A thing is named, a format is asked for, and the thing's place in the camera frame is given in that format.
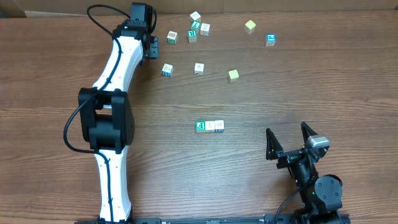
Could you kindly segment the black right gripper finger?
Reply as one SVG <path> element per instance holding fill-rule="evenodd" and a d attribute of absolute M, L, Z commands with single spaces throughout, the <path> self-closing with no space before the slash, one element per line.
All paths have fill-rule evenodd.
<path fill-rule="evenodd" d="M 267 139 L 267 146 L 266 146 L 266 159 L 267 160 L 274 160 L 279 158 L 279 154 L 283 153 L 284 149 L 280 145 L 279 141 L 277 140 L 274 133 L 271 131 L 270 128 L 266 129 L 266 139 Z"/>
<path fill-rule="evenodd" d="M 306 123 L 301 123 L 304 146 L 314 146 L 318 134 Z"/>

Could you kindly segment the green C wooden block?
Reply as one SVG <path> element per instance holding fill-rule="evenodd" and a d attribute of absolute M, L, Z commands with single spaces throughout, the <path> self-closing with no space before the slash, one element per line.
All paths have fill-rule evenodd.
<path fill-rule="evenodd" d="M 197 133 L 205 133 L 205 121 L 196 121 L 195 123 L 195 130 Z"/>

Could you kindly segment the yellow top wooden block far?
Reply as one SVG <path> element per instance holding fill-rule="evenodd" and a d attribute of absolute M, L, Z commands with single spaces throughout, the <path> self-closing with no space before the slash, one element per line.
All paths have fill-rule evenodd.
<path fill-rule="evenodd" d="M 253 22 L 252 20 L 249 20 L 245 23 L 244 25 L 244 31 L 247 32 L 248 34 L 251 34 L 255 31 L 256 28 L 256 23 Z"/>

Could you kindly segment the white picture wooden block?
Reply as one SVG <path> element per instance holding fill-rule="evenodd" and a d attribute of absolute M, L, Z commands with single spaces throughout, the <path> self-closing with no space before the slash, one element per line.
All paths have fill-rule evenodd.
<path fill-rule="evenodd" d="M 204 74 L 205 65 L 203 63 L 196 63 L 194 67 L 194 74 L 203 75 Z"/>

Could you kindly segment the plain wooden picture block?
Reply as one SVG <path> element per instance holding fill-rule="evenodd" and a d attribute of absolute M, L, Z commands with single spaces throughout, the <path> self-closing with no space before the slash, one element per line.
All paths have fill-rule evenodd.
<path fill-rule="evenodd" d="M 213 133 L 215 131 L 215 122 L 214 121 L 205 121 L 205 132 Z"/>

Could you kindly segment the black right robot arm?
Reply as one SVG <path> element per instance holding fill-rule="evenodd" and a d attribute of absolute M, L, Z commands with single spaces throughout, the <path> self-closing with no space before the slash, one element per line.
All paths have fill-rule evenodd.
<path fill-rule="evenodd" d="M 350 223 L 349 215 L 341 214 L 343 182 L 333 174 L 320 177 L 315 168 L 329 150 L 330 142 L 324 135 L 316 133 L 310 126 L 302 122 L 301 131 L 304 145 L 300 149 L 285 152 L 271 129 L 266 130 L 266 159 L 276 160 L 277 168 L 286 168 L 295 181 L 297 190 L 285 199 L 275 215 L 265 215 L 266 223 L 295 224 L 344 224 Z M 286 203 L 299 194 L 303 208 L 293 214 L 281 215 Z"/>

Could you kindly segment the white top block back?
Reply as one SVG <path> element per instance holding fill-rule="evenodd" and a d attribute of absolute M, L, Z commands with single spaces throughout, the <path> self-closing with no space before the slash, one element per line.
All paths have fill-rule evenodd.
<path fill-rule="evenodd" d="M 190 20 L 200 22 L 201 15 L 197 11 L 194 11 L 193 13 L 190 14 Z"/>

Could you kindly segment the green R wooden block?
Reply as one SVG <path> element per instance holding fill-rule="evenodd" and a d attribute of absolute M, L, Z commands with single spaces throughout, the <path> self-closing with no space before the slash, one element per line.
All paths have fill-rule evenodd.
<path fill-rule="evenodd" d="M 196 32 L 196 30 L 189 30 L 187 32 L 187 35 L 188 35 L 188 41 L 190 43 L 197 41 L 197 32 Z"/>

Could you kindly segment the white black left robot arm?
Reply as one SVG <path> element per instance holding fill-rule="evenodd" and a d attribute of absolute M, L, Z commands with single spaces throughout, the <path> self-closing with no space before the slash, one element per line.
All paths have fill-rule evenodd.
<path fill-rule="evenodd" d="M 127 91 L 135 69 L 159 56 L 152 35 L 156 22 L 152 6 L 134 2 L 127 19 L 110 33 L 113 48 L 101 76 L 78 94 L 83 138 L 99 169 L 101 210 L 95 223 L 132 223 L 127 152 L 135 126 Z"/>

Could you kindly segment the yellow wooden block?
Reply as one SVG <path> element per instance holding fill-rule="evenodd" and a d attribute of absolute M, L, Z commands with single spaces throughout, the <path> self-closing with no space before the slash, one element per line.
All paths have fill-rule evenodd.
<path fill-rule="evenodd" d="M 256 23 L 253 22 L 252 20 L 249 20 L 245 23 L 244 25 L 244 31 L 247 32 L 248 34 L 251 34 L 255 31 L 256 28 Z"/>
<path fill-rule="evenodd" d="M 230 83 L 236 82 L 238 78 L 239 78 L 239 73 L 237 70 L 230 70 L 228 72 L 228 80 Z"/>

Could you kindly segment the blue side picture block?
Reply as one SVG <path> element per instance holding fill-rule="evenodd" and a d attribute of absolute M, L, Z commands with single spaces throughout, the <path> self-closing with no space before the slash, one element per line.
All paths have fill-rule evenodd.
<path fill-rule="evenodd" d="M 165 63 L 162 68 L 162 75 L 166 77 L 171 77 L 174 70 L 174 66 L 171 64 Z"/>

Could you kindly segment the green B wooden block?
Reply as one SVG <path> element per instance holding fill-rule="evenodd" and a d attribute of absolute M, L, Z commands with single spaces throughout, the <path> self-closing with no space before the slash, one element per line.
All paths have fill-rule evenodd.
<path fill-rule="evenodd" d="M 167 42 L 175 45 L 177 39 L 178 39 L 178 33 L 170 30 L 169 33 L 167 34 Z"/>

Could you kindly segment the blue side wooden block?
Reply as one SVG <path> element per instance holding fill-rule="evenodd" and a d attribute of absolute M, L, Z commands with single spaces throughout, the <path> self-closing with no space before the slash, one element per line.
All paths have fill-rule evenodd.
<path fill-rule="evenodd" d="M 215 122 L 215 132 L 223 133 L 224 132 L 224 121 L 223 120 L 214 120 Z"/>

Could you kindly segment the white X wooden block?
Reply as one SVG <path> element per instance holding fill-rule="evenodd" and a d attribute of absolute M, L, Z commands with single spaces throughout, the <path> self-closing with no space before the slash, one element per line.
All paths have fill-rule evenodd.
<path fill-rule="evenodd" d="M 210 24 L 202 23 L 200 27 L 200 35 L 209 36 Z"/>

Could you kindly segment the yellow top wooden block near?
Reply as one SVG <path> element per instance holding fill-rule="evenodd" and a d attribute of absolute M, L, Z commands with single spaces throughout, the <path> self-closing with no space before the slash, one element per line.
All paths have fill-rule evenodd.
<path fill-rule="evenodd" d="M 228 80 L 230 83 L 236 82 L 238 78 L 239 78 L 239 73 L 237 70 L 230 70 L 228 72 Z"/>

